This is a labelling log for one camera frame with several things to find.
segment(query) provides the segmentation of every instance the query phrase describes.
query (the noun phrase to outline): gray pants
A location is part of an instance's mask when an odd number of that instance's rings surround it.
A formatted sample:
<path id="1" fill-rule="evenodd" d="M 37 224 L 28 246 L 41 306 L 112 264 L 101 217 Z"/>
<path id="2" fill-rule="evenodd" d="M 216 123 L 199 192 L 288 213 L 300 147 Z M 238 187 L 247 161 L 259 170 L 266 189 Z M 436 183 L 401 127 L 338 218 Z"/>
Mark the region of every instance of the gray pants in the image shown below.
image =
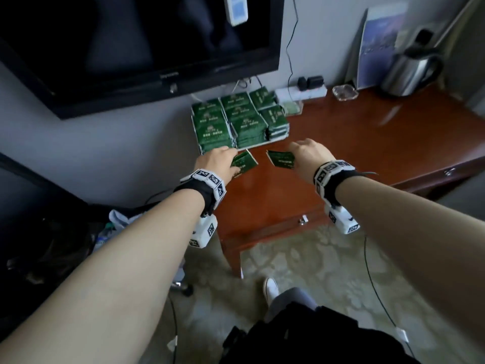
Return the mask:
<path id="1" fill-rule="evenodd" d="M 284 310 L 291 302 L 300 303 L 301 305 L 307 306 L 312 310 L 315 310 L 318 307 L 318 304 L 310 295 L 299 287 L 293 287 L 278 295 L 271 302 L 268 312 L 266 312 L 266 315 L 264 316 L 264 322 L 271 322 L 273 318 L 275 318 L 278 313 Z"/>

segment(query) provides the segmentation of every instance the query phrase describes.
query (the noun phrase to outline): cable tag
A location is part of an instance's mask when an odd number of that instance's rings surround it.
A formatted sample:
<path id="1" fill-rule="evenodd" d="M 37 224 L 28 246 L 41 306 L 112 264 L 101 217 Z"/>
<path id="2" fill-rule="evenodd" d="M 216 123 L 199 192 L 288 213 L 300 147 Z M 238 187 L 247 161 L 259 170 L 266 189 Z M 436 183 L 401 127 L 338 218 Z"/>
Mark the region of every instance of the cable tag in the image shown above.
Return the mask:
<path id="1" fill-rule="evenodd" d="M 396 333 L 401 340 L 409 343 L 409 339 L 407 338 L 407 334 L 405 330 L 403 330 L 402 328 L 396 327 Z"/>
<path id="2" fill-rule="evenodd" d="M 172 341 L 170 341 L 169 343 L 167 343 L 167 348 L 170 350 L 170 352 L 174 352 L 175 351 L 175 348 L 177 347 L 177 339 L 178 338 L 179 338 L 178 336 L 175 336 Z"/>

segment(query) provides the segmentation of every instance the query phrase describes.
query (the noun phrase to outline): television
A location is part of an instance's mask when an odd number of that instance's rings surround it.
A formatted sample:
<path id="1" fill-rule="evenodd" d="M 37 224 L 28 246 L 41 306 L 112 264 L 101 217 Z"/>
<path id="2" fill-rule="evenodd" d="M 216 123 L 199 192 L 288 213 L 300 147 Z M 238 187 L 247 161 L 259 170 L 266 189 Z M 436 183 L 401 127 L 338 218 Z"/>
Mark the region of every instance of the television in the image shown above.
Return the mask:
<path id="1" fill-rule="evenodd" d="M 0 59 L 59 118 L 190 94 L 279 66 L 284 0 L 1 0 Z"/>

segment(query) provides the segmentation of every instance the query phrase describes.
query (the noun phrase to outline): person's left hand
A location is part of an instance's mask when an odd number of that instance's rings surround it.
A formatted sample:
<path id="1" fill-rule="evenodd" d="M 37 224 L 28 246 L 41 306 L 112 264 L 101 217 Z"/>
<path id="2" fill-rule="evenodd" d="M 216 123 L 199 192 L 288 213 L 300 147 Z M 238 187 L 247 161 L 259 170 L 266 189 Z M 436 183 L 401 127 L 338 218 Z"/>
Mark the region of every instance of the person's left hand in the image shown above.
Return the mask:
<path id="1" fill-rule="evenodd" d="M 197 158 L 193 169 L 203 168 L 215 172 L 217 176 L 224 180 L 224 184 L 227 186 L 232 177 L 240 171 L 239 167 L 231 167 L 232 159 L 237 154 L 238 150 L 236 148 L 229 148 L 228 146 L 215 148 Z"/>

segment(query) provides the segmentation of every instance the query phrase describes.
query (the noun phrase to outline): foot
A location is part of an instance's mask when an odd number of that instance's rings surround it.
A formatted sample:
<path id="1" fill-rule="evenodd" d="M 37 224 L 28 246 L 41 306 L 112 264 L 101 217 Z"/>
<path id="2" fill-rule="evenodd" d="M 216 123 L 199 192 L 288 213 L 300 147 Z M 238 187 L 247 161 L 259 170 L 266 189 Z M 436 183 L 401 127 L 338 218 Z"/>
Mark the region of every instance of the foot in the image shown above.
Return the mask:
<path id="1" fill-rule="evenodd" d="M 278 285 L 276 284 L 276 281 L 271 277 L 268 277 L 264 280 L 263 294 L 264 299 L 266 299 L 266 302 L 268 303 L 268 306 L 270 306 L 271 302 L 279 295 Z"/>

